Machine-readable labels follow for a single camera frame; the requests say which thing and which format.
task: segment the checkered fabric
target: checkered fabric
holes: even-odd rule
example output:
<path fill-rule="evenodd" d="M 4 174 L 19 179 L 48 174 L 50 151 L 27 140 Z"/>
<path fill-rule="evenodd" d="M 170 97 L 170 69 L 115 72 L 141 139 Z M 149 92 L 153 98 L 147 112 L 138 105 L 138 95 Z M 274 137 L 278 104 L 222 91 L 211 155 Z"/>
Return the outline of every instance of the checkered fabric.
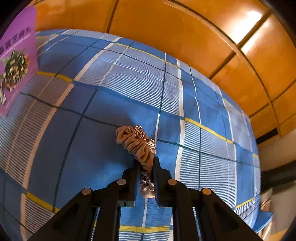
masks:
<path fill-rule="evenodd" d="M 214 190 L 250 227 L 260 162 L 249 118 L 216 84 L 145 44 L 78 29 L 38 32 L 40 72 L 0 119 L 0 222 L 27 240 L 81 189 L 104 188 L 133 165 L 119 126 L 141 125 L 162 168 Z M 172 240 L 172 211 L 136 197 L 119 240 Z"/>

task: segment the white wall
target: white wall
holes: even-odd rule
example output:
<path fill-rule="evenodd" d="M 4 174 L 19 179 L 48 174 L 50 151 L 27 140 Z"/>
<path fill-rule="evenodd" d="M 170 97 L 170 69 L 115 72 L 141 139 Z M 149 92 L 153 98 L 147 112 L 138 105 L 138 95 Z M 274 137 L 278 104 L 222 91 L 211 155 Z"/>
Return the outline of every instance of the white wall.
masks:
<path fill-rule="evenodd" d="M 296 129 L 259 150 L 261 171 L 296 160 Z"/>

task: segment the brown satin scrunchie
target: brown satin scrunchie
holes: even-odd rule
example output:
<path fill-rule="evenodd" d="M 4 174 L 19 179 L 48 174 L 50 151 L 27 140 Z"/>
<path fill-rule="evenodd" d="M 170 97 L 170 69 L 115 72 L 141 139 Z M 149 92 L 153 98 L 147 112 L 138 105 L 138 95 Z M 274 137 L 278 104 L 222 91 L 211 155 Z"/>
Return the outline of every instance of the brown satin scrunchie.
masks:
<path fill-rule="evenodd" d="M 150 176 L 155 155 L 155 142 L 141 126 L 121 126 L 116 130 L 116 142 L 121 144 L 141 164 L 140 192 L 145 198 L 154 198 L 154 185 Z"/>

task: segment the purple box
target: purple box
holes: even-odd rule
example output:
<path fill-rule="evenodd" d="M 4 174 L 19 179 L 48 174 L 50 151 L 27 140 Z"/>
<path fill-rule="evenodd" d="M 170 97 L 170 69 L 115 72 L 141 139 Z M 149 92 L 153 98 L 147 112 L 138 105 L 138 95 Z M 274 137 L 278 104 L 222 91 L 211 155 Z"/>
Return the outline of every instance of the purple box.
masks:
<path fill-rule="evenodd" d="M 38 71 L 36 9 L 23 9 L 0 40 L 0 116 L 5 116 L 22 88 Z"/>

